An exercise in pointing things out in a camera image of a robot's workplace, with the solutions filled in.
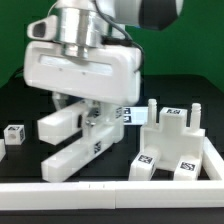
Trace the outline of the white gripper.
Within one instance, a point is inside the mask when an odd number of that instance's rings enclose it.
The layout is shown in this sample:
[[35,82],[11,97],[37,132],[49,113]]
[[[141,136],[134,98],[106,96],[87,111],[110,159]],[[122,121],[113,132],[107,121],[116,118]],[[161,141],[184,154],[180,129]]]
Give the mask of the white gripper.
[[49,16],[31,23],[24,61],[27,85],[55,91],[52,101],[56,110],[67,106],[68,95],[92,99],[85,118],[88,127],[96,125],[101,115],[98,101],[132,106],[140,97],[141,52],[134,47],[103,45],[89,50],[88,57],[62,54],[62,45],[55,43],[57,17]]

